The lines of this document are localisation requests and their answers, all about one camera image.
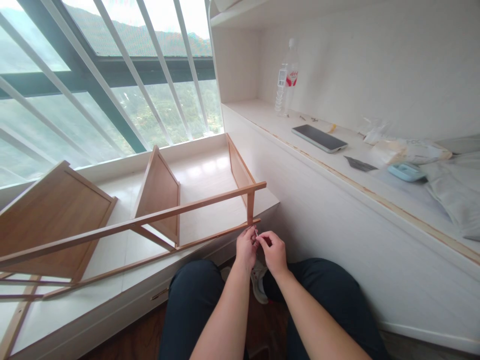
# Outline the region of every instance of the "knee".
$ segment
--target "knee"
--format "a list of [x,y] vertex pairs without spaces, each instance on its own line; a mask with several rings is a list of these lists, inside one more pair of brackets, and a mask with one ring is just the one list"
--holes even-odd
[[307,287],[320,287],[323,290],[335,290],[335,292],[355,292],[359,290],[359,284],[352,275],[335,262],[322,259],[310,258],[301,262],[302,285]]
[[172,278],[170,289],[182,287],[183,289],[195,290],[207,288],[222,281],[218,267],[211,260],[194,260],[182,266]]

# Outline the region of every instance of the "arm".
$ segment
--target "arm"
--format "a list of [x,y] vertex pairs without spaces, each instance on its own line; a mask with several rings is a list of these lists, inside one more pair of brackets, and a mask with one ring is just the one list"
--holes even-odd
[[255,265],[258,241],[255,226],[236,240],[236,258],[220,300],[211,314],[190,360],[243,359],[249,312],[250,272]]
[[257,240],[310,359],[370,359],[289,271],[285,243],[272,231],[260,234]]

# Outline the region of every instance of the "forearm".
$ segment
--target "forearm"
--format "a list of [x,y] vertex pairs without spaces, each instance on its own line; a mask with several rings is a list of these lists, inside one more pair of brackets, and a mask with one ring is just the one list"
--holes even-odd
[[235,262],[220,300],[190,359],[242,359],[249,311],[250,273]]
[[275,280],[310,359],[370,359],[291,272]]

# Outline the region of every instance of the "white shelf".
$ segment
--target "white shelf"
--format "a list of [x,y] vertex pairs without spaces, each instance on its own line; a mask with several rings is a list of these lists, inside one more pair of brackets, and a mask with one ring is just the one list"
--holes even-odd
[[440,204],[421,184],[397,179],[390,175],[386,168],[363,172],[350,167],[344,156],[370,164],[374,160],[370,155],[372,146],[364,143],[362,137],[354,131],[338,126],[333,135],[347,142],[348,148],[335,154],[328,154],[291,132],[292,128],[305,124],[325,131],[330,127],[326,122],[313,122],[307,115],[303,115],[306,120],[302,120],[299,113],[290,114],[290,118],[278,117],[272,104],[259,99],[232,102],[223,106],[223,116],[226,114],[226,108],[234,111],[263,136],[312,169],[321,172],[365,204],[375,202],[376,211],[380,210],[379,212],[383,214],[393,211],[400,218],[434,238],[444,243],[453,239],[464,245],[466,252],[472,251],[473,255],[478,257],[480,242],[464,239]]
[[385,0],[242,0],[210,19],[211,26],[266,29]]

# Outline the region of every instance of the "smartphone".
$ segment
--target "smartphone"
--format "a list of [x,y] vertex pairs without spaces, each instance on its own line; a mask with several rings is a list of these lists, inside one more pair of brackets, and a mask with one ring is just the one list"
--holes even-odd
[[348,146],[346,142],[310,125],[294,127],[291,129],[291,132],[329,154],[345,149]]

